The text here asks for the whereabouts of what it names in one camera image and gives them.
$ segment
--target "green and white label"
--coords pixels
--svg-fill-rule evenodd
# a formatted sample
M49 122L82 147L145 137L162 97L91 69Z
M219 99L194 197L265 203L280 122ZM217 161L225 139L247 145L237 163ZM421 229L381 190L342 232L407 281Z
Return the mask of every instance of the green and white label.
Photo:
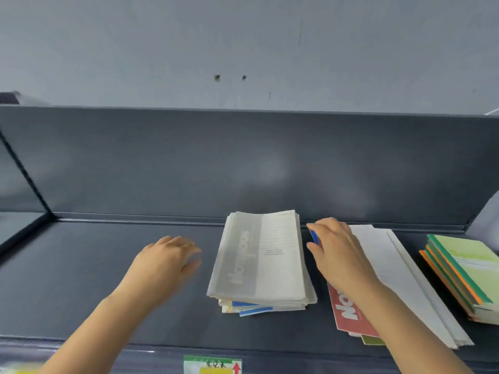
M184 356L184 374L242 374L242 359Z

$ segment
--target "forearm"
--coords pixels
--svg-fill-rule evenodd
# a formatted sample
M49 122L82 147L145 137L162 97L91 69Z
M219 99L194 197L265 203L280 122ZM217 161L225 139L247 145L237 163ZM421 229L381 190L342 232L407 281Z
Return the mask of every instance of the forearm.
M106 374L148 310L110 295L38 374Z
M403 374L472 374L386 286L366 284L362 296L353 299L376 328Z

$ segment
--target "hand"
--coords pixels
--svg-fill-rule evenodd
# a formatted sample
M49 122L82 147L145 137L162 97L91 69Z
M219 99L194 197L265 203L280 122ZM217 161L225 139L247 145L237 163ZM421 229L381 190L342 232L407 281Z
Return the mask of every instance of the hand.
M183 236L165 236L146 246L132 262L111 296L124 297L150 311L170 298L201 264L186 264L201 249Z
M359 240L346 223L327 218L309 223L307 227L322 243L322 248L311 242L307 248L315 258L317 269L335 289L355 299L365 286L381 284Z

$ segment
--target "person's left hand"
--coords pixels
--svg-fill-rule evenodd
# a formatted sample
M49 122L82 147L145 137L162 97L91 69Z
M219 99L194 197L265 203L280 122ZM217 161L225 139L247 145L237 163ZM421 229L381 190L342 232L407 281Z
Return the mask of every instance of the person's left hand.
M149 311L169 299L194 274L201 260L186 262L200 252L186 237L165 236L135 257L111 296L124 297Z

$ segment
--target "stack of notebooks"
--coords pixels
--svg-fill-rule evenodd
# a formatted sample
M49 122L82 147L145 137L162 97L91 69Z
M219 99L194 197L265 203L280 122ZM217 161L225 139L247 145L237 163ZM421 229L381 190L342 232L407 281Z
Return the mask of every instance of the stack of notebooks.
M453 349L473 345L392 230L371 225L351 225L350 228L380 281L392 289L440 340ZM339 330L361 337L366 345L384 345L371 323L345 294L329 285L329 295Z
M304 310L316 303L298 214L230 214L207 295L219 300L223 313L240 316Z
M428 235L420 252L471 320L499 325L499 257L476 240Z

